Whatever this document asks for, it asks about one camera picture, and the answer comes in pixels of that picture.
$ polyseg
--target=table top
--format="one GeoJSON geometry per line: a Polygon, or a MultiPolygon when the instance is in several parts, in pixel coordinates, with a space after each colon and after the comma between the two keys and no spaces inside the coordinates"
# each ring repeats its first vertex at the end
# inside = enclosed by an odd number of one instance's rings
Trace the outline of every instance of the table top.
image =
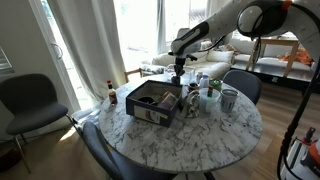
{"type": "Polygon", "coordinates": [[[163,172],[208,172],[241,160],[257,145],[262,134],[261,116],[241,92],[231,113],[220,111],[220,103],[211,115],[198,118],[181,117],[178,110],[166,128],[126,114],[126,96],[143,82],[118,88],[118,104],[105,100],[99,115],[106,140],[134,162],[163,172]]]}

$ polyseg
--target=sunlight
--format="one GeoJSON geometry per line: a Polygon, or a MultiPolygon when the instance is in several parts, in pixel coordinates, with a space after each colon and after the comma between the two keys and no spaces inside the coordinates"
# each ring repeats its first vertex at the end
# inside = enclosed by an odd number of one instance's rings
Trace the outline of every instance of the sunlight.
{"type": "Polygon", "coordinates": [[[62,138],[59,141],[63,141],[73,135],[73,133],[76,132],[76,129],[72,127],[65,135],[62,136],[62,138]]]}

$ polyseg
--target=chair backrest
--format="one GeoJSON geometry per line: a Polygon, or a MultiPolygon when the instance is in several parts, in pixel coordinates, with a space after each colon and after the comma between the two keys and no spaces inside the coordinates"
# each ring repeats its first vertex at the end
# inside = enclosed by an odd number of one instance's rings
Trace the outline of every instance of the chair backrest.
{"type": "Polygon", "coordinates": [[[92,156],[112,179],[123,179],[101,131],[90,121],[83,125],[83,139],[92,156]]]}
{"type": "Polygon", "coordinates": [[[43,74],[13,77],[0,84],[0,100],[13,114],[57,102],[51,80],[43,74]]]}
{"type": "Polygon", "coordinates": [[[262,83],[257,76],[241,70],[231,70],[223,77],[223,82],[241,91],[254,104],[258,103],[262,83]]]}
{"type": "Polygon", "coordinates": [[[135,70],[132,70],[132,71],[124,72],[124,76],[125,76],[125,78],[126,78],[126,82],[129,82],[128,76],[129,76],[130,74],[135,74],[135,73],[139,73],[139,74],[140,74],[140,77],[142,77],[142,70],[141,70],[141,68],[135,69],[135,70]]]}

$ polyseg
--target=mug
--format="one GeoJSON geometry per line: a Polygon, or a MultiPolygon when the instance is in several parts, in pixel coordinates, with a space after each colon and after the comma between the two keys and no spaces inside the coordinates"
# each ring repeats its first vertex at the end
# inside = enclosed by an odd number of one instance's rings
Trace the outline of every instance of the mug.
{"type": "Polygon", "coordinates": [[[238,92],[233,89],[223,89],[221,91],[221,111],[230,113],[238,98],[238,92]]]}

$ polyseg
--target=table leg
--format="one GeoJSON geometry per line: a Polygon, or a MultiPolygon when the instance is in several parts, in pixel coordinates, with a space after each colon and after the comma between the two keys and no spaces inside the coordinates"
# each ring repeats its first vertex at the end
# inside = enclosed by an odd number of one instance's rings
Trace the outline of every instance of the table leg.
{"type": "Polygon", "coordinates": [[[207,180],[215,180],[211,172],[203,173],[207,180]]]}

